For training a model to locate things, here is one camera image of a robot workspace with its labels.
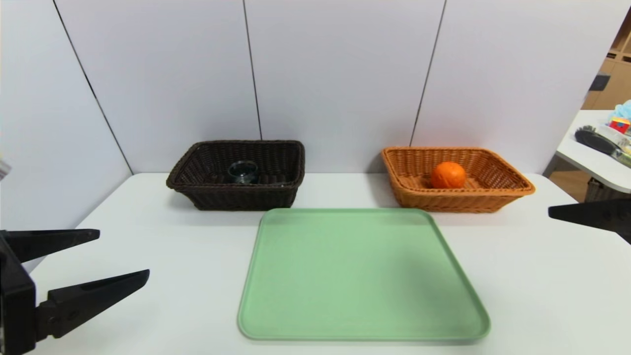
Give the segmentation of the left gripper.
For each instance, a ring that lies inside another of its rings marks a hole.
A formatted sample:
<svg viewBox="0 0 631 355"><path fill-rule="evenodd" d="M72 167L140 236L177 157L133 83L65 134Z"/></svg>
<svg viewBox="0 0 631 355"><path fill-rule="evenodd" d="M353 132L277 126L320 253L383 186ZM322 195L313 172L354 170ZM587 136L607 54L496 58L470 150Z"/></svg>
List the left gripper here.
<svg viewBox="0 0 631 355"><path fill-rule="evenodd" d="M24 355L36 341L61 338L145 286L148 269L50 290L35 308L35 284L22 264L99 236L98 229L2 231L2 355Z"/></svg>

